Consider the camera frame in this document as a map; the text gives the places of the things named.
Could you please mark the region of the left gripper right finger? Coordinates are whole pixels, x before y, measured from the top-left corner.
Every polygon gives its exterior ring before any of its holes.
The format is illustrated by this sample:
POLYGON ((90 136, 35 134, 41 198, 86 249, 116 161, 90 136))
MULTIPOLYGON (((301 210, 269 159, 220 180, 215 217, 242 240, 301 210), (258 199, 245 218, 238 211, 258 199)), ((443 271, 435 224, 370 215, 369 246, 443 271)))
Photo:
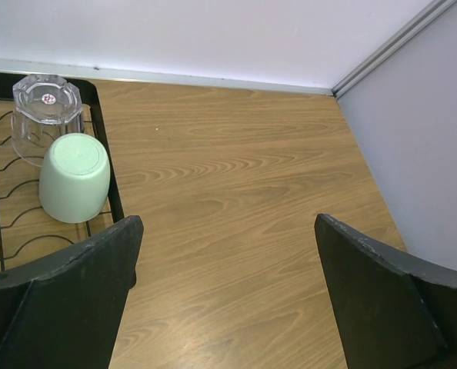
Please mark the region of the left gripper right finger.
POLYGON ((315 239, 350 368, 457 368, 457 271, 328 214, 315 239))

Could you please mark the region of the clear plastic cup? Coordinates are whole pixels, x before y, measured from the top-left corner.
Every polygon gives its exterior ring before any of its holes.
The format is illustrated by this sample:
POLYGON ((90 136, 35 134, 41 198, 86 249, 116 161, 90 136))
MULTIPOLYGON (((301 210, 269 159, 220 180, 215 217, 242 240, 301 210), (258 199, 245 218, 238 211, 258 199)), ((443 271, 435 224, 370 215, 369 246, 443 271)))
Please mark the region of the clear plastic cup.
POLYGON ((36 167, 63 135, 83 133, 82 98, 78 87, 58 75, 32 74, 12 86, 12 146, 36 167))

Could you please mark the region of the green plastic cup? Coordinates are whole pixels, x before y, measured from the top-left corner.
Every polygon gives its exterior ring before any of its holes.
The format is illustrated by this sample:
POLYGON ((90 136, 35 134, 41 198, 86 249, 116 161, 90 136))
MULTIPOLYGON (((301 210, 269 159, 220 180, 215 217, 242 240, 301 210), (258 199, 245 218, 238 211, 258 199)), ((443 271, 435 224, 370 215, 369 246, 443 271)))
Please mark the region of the green plastic cup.
POLYGON ((48 149, 38 199, 52 218, 69 224, 93 219, 103 209, 111 169, 104 145, 91 135, 66 134, 48 149))

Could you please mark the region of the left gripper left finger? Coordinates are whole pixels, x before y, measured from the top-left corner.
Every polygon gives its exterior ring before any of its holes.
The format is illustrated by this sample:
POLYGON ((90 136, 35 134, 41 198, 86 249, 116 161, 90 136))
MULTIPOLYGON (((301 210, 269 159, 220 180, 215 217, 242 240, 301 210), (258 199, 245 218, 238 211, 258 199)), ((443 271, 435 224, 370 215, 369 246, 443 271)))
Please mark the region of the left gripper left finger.
POLYGON ((107 368, 142 236, 131 215, 0 272, 0 368, 107 368))

